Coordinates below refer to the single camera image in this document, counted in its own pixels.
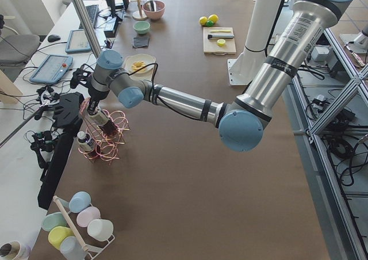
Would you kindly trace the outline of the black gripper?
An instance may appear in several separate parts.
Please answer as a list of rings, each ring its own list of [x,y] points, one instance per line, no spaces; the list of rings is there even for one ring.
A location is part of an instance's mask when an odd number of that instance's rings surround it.
[[[104,92],[93,86],[93,80],[93,72],[82,68],[77,68],[72,73],[72,78],[70,80],[70,88],[76,89],[78,85],[82,85],[88,89],[90,100],[86,109],[87,113],[95,113],[100,100],[104,99]]]

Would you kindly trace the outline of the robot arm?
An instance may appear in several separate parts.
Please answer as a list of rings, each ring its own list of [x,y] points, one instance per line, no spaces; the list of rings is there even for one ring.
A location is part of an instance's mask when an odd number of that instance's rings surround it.
[[[219,130],[221,141],[234,151],[249,151],[262,139],[272,118],[272,108],[296,75],[323,31],[338,23],[353,0],[296,0],[293,16],[246,91],[231,104],[217,104],[153,81],[135,80],[123,69],[122,56],[93,47],[97,64],[87,80],[94,115],[101,100],[114,93],[126,107],[141,101],[167,107],[193,120],[209,122]]]

